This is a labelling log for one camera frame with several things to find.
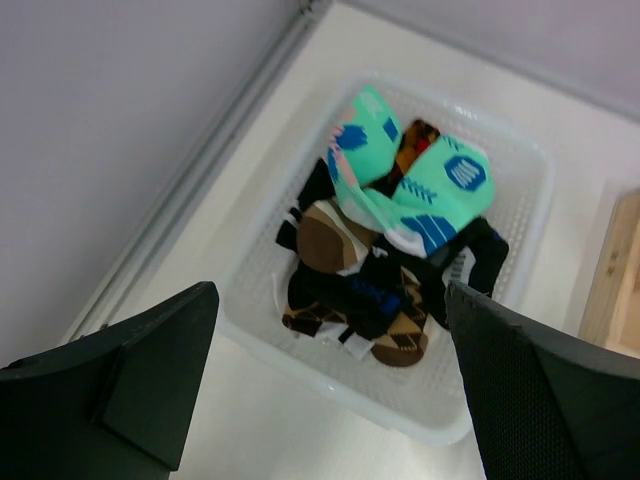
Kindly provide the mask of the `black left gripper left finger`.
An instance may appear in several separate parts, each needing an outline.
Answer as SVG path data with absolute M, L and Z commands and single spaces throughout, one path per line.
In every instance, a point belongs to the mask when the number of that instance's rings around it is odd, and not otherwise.
M 178 470 L 219 307 L 199 282 L 1 370 L 4 479 L 166 479 Z

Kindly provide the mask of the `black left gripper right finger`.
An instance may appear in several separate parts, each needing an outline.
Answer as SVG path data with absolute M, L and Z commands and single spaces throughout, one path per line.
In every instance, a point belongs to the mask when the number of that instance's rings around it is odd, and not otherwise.
M 487 478 L 638 478 L 638 359 L 460 282 L 445 303 Z

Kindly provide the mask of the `mint green blue sock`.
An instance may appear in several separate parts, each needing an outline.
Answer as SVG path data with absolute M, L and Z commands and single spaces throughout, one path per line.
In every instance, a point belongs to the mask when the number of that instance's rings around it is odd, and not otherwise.
M 370 84 L 353 97 L 329 135 L 327 165 L 339 206 L 374 230 L 390 220 L 370 184 L 391 171 L 401 138 L 401 122 Z

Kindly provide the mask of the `red yellow black argyle sock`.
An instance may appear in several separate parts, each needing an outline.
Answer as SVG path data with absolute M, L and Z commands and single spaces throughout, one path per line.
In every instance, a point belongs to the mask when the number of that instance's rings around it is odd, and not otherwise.
M 440 136 L 440 130 L 422 119 L 415 119 L 405 130 L 389 173 L 371 184 L 374 190 L 390 197 L 418 157 Z

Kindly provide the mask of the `mint green sport sock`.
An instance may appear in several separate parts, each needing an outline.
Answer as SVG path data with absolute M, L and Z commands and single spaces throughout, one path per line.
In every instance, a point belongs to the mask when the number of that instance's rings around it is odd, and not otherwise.
M 337 146 L 328 151 L 340 209 L 415 257 L 425 258 L 452 240 L 489 208 L 495 196 L 485 151 L 453 135 L 442 135 L 431 144 L 389 197 L 365 184 L 352 156 Z

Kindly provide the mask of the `black sport sock grey patches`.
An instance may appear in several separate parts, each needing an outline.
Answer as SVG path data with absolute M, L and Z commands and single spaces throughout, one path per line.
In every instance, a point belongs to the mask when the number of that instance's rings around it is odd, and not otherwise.
M 454 239 L 421 261 L 415 273 L 429 314 L 445 330 L 445 291 L 451 281 L 491 297 L 509 253 L 508 243 L 483 217 L 474 219 Z

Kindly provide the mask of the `black sport sock blue accents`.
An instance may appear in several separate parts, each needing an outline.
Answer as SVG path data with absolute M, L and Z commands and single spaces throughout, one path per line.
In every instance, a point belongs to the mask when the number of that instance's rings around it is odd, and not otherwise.
M 346 276 L 320 273 L 300 262 L 289 280 L 287 296 L 295 310 L 319 304 L 344 315 L 351 328 L 367 339 L 385 334 L 411 304 L 400 265 L 372 253 L 359 271 Z

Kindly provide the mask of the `brown tan striped sock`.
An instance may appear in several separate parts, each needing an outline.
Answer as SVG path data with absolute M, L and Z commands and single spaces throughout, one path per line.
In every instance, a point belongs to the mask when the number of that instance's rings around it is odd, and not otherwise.
M 349 219 L 334 198 L 318 200 L 299 221 L 296 247 L 300 260 L 324 274 L 345 274 L 360 266 L 378 234 Z

